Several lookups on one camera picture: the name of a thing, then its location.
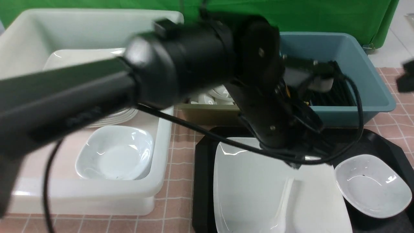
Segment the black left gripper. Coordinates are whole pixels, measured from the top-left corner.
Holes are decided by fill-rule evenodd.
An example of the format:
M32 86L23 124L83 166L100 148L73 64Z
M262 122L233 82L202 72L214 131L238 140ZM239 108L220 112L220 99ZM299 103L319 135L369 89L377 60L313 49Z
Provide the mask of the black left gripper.
M237 59L235 78L226 88L260 147L297 170L323 130L304 96L308 90L328 92L334 78L332 61L244 57Z

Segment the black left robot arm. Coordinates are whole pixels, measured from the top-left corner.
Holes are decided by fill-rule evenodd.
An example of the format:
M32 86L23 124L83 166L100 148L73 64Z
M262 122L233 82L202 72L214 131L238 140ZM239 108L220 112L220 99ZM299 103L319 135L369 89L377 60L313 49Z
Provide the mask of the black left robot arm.
M291 150L322 129L317 114L292 93L327 90L320 65L299 75L298 58L283 59L280 32L260 15L211 12L191 25L169 19L135 35L121 57L1 79L1 216L8 209L26 155L117 110L136 107L206 136L217 135L161 110L224 85L261 155L292 168L306 161Z

